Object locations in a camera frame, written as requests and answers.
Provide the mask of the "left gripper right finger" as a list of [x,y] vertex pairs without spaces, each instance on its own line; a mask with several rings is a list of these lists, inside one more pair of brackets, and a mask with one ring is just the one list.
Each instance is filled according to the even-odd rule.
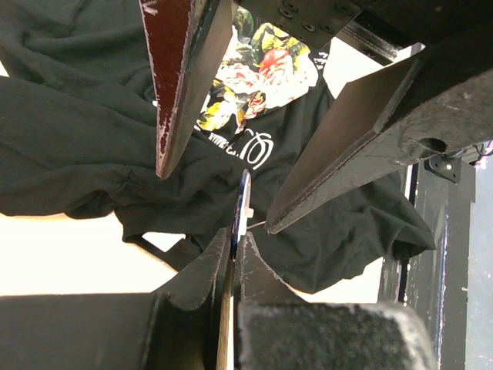
[[393,302],[309,303],[261,257],[251,233],[236,253],[237,369],[436,369],[426,328]]

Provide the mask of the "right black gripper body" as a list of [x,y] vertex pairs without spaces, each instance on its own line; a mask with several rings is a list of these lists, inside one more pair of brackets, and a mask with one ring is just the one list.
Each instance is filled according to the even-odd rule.
[[385,66],[416,43],[433,45],[492,19],[490,1],[241,1],[314,49],[338,38]]

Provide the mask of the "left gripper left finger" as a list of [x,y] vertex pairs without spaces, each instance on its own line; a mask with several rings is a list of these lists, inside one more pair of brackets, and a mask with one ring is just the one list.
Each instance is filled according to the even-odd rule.
[[150,293],[1,299],[3,369],[225,369],[230,230]]

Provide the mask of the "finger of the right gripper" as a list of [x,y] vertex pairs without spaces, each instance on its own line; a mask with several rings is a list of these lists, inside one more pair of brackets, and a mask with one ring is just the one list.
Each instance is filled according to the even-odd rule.
[[192,135],[232,37],[237,3],[139,3],[157,101],[156,173],[166,179]]
[[327,201],[492,138],[492,25],[349,82],[267,213],[276,234]]

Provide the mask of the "blue round brooch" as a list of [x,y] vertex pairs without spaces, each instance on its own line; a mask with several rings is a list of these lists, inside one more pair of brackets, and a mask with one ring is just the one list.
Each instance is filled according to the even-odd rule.
[[247,221],[254,215],[254,210],[250,207],[251,180],[250,171],[245,169],[240,179],[230,237],[230,251],[233,261],[236,260],[241,238],[246,235]]

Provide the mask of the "black printed t-shirt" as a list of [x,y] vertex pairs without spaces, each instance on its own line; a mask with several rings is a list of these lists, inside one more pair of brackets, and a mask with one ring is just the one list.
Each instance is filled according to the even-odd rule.
[[156,105],[135,1],[1,3],[1,212],[115,214],[123,240],[183,234],[201,254],[233,218],[241,174],[263,259],[315,293],[380,257],[434,250],[392,173],[337,197],[278,234],[261,226],[334,99],[325,50],[239,8],[193,135],[172,175],[156,175]]

